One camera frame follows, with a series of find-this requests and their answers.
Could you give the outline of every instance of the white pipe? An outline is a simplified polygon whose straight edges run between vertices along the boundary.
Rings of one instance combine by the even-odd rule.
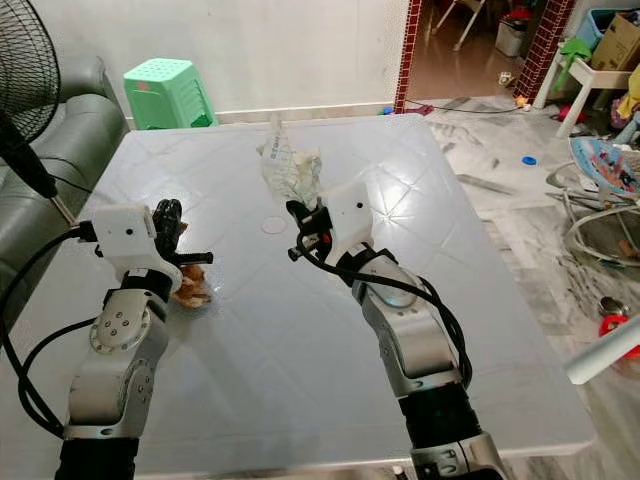
[[[571,383],[582,385],[640,344],[640,315],[599,338],[569,360],[565,370]]]

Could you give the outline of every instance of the blue plastic basket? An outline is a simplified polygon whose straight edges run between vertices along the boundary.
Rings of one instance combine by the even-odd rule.
[[[582,21],[582,25],[576,33],[576,38],[581,39],[587,44],[593,52],[604,33],[609,28],[609,24],[613,21],[616,13],[624,12],[626,8],[592,8],[590,9]]]

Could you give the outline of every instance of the white baseboard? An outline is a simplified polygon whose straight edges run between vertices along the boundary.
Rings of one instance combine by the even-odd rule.
[[[277,108],[264,110],[238,110],[216,112],[221,125],[230,123],[259,123],[268,122],[271,115],[277,113],[282,120],[315,120],[320,118],[365,117],[378,115],[384,107],[390,107],[393,102],[360,103],[353,105],[326,105],[318,107]],[[135,130],[132,117],[126,117],[131,130]]]

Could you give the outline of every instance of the black cable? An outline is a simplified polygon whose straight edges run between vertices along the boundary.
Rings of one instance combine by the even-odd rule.
[[[421,288],[416,287],[415,285],[411,285],[405,282],[401,282],[399,280],[394,280],[392,278],[381,277],[379,275],[370,275],[367,273],[354,272],[352,270],[347,270],[344,268],[334,267],[333,265],[328,265],[316,257],[314,257],[311,252],[304,245],[302,239],[304,235],[302,233],[298,234],[296,238],[296,246],[302,256],[307,259],[311,264],[315,267],[318,267],[325,272],[332,273],[334,275],[338,275],[341,277],[348,277],[353,280],[358,280],[361,282],[367,283],[377,283],[379,285],[386,285],[388,287],[397,288],[399,290],[404,290],[405,292],[416,295],[417,297],[422,298],[423,300],[429,302],[431,305],[436,307],[438,312],[440,313],[440,318],[442,319],[442,323],[451,338],[452,343],[458,350],[458,368],[460,370],[460,375],[462,376],[462,384],[464,388],[467,388],[471,383],[471,377],[473,375],[473,369],[471,367],[471,361],[467,356],[466,344],[464,340],[464,334],[462,332],[462,328],[458,323],[458,320],[453,315],[451,310],[442,303],[440,300],[440,296],[436,289],[431,285],[427,280],[422,277],[418,277],[422,284],[425,286],[428,292],[425,292]]]
[[[415,100],[405,100],[405,102],[414,103],[416,105],[421,105],[423,107],[433,107],[438,110],[448,110],[450,112],[486,113],[489,115],[494,113],[511,113],[511,112],[515,112],[516,110],[520,110],[520,107],[515,107],[515,108],[512,108],[511,110],[497,110],[497,111],[490,111],[490,112],[482,112],[480,110],[461,110],[459,108],[437,107],[435,105],[431,105],[430,103],[421,103],[421,102],[416,102]]]
[[[33,361],[36,359],[36,357],[40,354],[40,352],[47,345],[49,345],[54,340],[62,337],[63,335],[66,335],[67,333],[71,333],[74,330],[79,330],[80,328],[87,327],[87,326],[93,324],[94,321],[95,321],[95,317],[94,318],[90,318],[89,320],[84,320],[82,322],[74,323],[72,325],[67,325],[66,327],[63,327],[60,330],[57,330],[54,333],[52,333],[49,336],[47,336],[44,339],[42,339],[40,341],[40,343],[38,343],[33,348],[33,350],[31,350],[31,352],[29,352],[29,355],[27,355],[27,358],[25,359],[24,363],[22,364],[22,368],[24,369],[25,377],[28,378],[29,369],[31,368],[31,365],[33,364]],[[23,379],[19,379],[18,380],[18,397],[20,398],[20,403],[22,404],[22,408],[24,408],[25,412],[28,412],[29,417],[31,417],[32,420],[34,420],[38,425],[40,425],[41,427],[44,428],[43,422],[46,423],[47,420],[45,418],[43,418],[42,416],[40,416],[40,414],[38,414],[38,412],[36,412],[35,408],[31,404],[31,401],[29,400],[29,397],[27,395],[27,390],[26,390],[25,382],[24,382]]]
[[[42,397],[36,390],[33,383],[31,383],[31,380],[29,380],[29,377],[26,375],[24,367],[20,363],[20,360],[18,359],[18,355],[16,354],[13,344],[11,343],[9,332],[7,331],[7,328],[4,325],[4,321],[2,321],[2,315],[6,310],[11,294],[18,287],[22,279],[26,276],[26,274],[33,267],[33,265],[35,265],[35,263],[38,260],[40,260],[44,255],[46,255],[51,249],[55,248],[65,240],[75,237],[78,230],[79,229],[77,227],[74,227],[68,230],[67,232],[63,233],[62,235],[59,235],[53,240],[47,242],[29,260],[27,260],[27,262],[18,271],[16,276],[13,278],[13,280],[11,280],[11,283],[2,294],[2,297],[0,297],[0,324],[1,324],[0,325],[0,341],[2,342],[2,345],[4,345],[5,351],[7,353],[7,358],[9,359],[9,363],[11,364],[11,367],[13,368],[16,375],[18,376],[18,382],[23,383],[26,393],[29,394],[29,396],[35,403],[35,406],[38,407],[38,409],[40,410],[42,415],[46,418],[46,421],[48,423],[43,424],[42,417],[32,416],[33,414],[32,411],[27,411],[27,414],[33,419],[34,422],[36,422],[42,428],[44,428],[45,430],[49,431],[51,434],[59,438],[62,438],[62,433],[63,433],[62,423],[60,423],[60,421],[55,416],[55,414],[51,411],[47,403],[42,399]]]
[[[93,193],[93,192],[92,192],[91,190],[89,190],[88,188],[84,188],[84,187],[83,187],[83,186],[81,186],[81,185],[78,185],[78,184],[76,184],[76,183],[70,182],[70,181],[69,181],[69,180],[67,180],[66,178],[59,177],[59,176],[57,176],[57,175],[54,175],[53,173],[50,173],[50,174],[49,174],[49,176],[50,176],[50,177],[55,178],[56,180],[60,180],[61,182],[66,183],[66,184],[67,184],[67,185],[69,185],[70,187],[77,188],[78,190],[81,190],[81,191],[83,191],[83,192],[85,192],[85,193],[88,193],[89,195],[91,195],[91,194]]]

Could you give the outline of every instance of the crumpled plastic bag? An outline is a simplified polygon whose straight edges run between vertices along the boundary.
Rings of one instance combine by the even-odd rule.
[[[316,208],[320,191],[320,151],[298,152],[289,145],[282,122],[271,119],[272,136],[256,148],[260,167],[271,195],[277,201],[297,200],[309,210]]]

